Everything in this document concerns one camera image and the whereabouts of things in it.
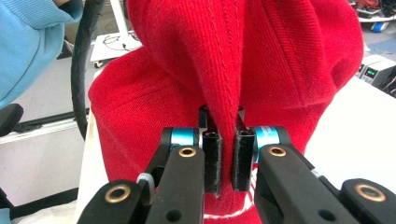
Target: red sweater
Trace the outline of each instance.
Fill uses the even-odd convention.
[[[130,0],[144,47],[90,89],[107,175],[136,180],[163,127],[197,127],[208,104],[224,139],[221,194],[205,223],[260,223],[231,185],[239,105],[247,126],[285,127],[304,152],[332,98],[358,70],[361,28],[346,0]]]

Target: floor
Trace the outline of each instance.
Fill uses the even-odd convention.
[[[66,27],[66,35],[74,41],[76,25]],[[375,34],[369,24],[362,26],[369,52],[396,61],[396,24]],[[106,7],[97,35],[117,32],[111,7]],[[42,77],[15,103],[24,108],[22,121],[72,111],[70,93],[71,59],[55,61]],[[87,62],[86,90],[97,71]],[[0,144],[0,187],[15,205],[76,188],[79,182],[84,141],[78,129],[50,133],[21,141]]]

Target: red cloth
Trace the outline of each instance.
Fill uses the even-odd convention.
[[[163,127],[197,127],[208,104],[224,138],[221,195],[205,212],[230,215],[237,107],[248,126],[284,126],[304,152],[336,92],[358,70],[361,28],[347,1],[130,0],[144,47],[111,62],[90,98],[110,180],[136,180]],[[259,223],[255,209],[205,223]]]

